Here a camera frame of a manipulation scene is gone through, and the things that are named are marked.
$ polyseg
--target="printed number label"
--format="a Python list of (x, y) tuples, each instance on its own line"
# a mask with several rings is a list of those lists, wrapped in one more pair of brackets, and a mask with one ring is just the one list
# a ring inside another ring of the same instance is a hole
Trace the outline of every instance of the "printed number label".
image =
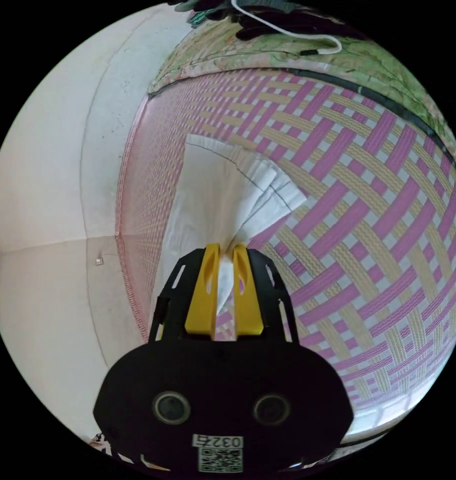
[(193, 435), (193, 447), (209, 449), (242, 449), (242, 436)]

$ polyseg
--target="black glove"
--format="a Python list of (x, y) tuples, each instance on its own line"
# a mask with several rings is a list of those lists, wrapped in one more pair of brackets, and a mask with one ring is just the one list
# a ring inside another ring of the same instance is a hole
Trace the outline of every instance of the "black glove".
[[(230, 0), (170, 0), (169, 5), (186, 4), (186, 8), (195, 12), (204, 12), (215, 9), (206, 14), (208, 20), (220, 21), (229, 16), (233, 23), (238, 23), (242, 27), (236, 33), (236, 38), (242, 41), (248, 41), (260, 37), (261, 35), (272, 35), (279, 33), (264, 23), (254, 18), (244, 15), (236, 8), (233, 8)], [(243, 5), (242, 8), (257, 17), (269, 22), (277, 27), (303, 35), (333, 35), (339, 37), (348, 37), (358, 40), (367, 40), (366, 35), (344, 23), (338, 23), (329, 18), (325, 18), (321, 13), (312, 10), (303, 9), (295, 1), (286, 1), (285, 4), (291, 4), (291, 7), (300, 7), (291, 13), (284, 13), (272, 7), (265, 5)]]
[[(260, 12), (257, 13), (256, 16), (283, 30), (293, 32), (294, 34), (333, 35), (358, 40), (367, 39), (366, 35), (349, 25), (335, 23), (328, 18), (311, 15), (305, 11), (296, 11), (293, 13)], [(279, 33), (270, 26), (246, 15), (241, 15), (237, 19), (237, 23), (242, 27), (241, 30), (236, 33), (236, 38), (239, 40), (247, 41), (255, 39), (261, 35)]]

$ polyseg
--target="floral bedsheet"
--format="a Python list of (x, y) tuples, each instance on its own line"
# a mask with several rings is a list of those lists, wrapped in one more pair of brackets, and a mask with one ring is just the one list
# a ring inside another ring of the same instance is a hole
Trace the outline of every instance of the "floral bedsheet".
[(207, 21), (193, 30), (167, 58), (148, 93), (187, 78), (250, 68), (332, 75), (384, 95), (417, 115), (436, 132), (456, 163), (455, 137), (434, 100), (402, 63), (374, 41), (338, 37), (341, 52), (308, 57), (299, 52), (320, 48), (324, 40), (273, 34), (240, 41), (235, 36), (239, 29), (227, 19)]

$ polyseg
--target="white cloth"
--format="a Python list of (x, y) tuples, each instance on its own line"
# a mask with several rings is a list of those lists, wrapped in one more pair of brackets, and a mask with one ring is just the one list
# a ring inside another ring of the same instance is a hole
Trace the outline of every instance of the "white cloth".
[(232, 251), (247, 244), (306, 197), (271, 160), (199, 135), (186, 137), (183, 167), (164, 233), (151, 297), (158, 295), (180, 257), (219, 244), (217, 313), (234, 286)]

